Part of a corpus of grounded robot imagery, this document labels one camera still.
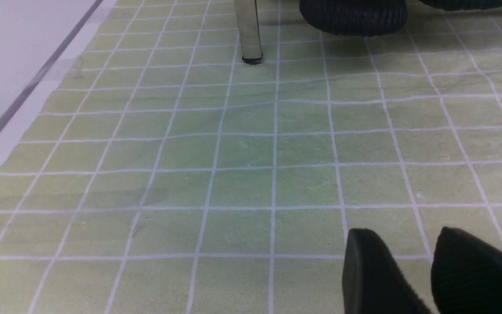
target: floor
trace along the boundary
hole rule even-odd
[[[432,304],[442,226],[502,249],[502,9],[259,8],[247,66],[231,2],[118,0],[0,167],[0,314],[338,314],[356,227]]]

